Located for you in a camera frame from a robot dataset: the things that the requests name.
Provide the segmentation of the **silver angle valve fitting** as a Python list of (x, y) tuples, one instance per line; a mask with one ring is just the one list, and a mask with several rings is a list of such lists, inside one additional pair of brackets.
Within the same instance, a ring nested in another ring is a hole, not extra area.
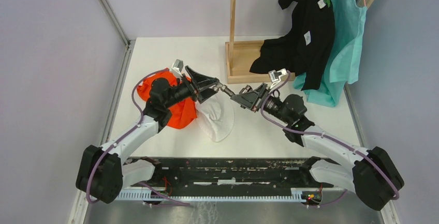
[(222, 84), (221, 82), (216, 83), (213, 87), (212, 87), (216, 92), (218, 91), (222, 91), (224, 93), (228, 93), (229, 92), (229, 88), (227, 85)]

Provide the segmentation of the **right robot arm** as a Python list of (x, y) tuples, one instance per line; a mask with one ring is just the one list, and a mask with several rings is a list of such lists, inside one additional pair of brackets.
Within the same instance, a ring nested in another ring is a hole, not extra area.
[(281, 100), (265, 83), (256, 89), (247, 86), (238, 94), (227, 90), (226, 94), (240, 107), (260, 112), (280, 127), (288, 141), (323, 155), (303, 164), (299, 172), (302, 185), (312, 187), (320, 182), (343, 188), (376, 211), (400, 197), (404, 180), (388, 153), (378, 146), (367, 149), (325, 132), (305, 116), (307, 108), (301, 96), (290, 94)]

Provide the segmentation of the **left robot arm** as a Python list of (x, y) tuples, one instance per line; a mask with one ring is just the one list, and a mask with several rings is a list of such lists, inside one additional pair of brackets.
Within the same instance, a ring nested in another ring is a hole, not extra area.
[(85, 193), (88, 203), (98, 201), (111, 203), (122, 189), (147, 182), (157, 186), (162, 182), (163, 172), (147, 160), (125, 164), (129, 156), (145, 141), (160, 133), (172, 117), (170, 107), (192, 99), (203, 103), (214, 94), (218, 78), (195, 72), (189, 66), (174, 86), (163, 77), (152, 81), (150, 96), (140, 116), (124, 134), (101, 146), (88, 146), (82, 155), (76, 179), (76, 188)]

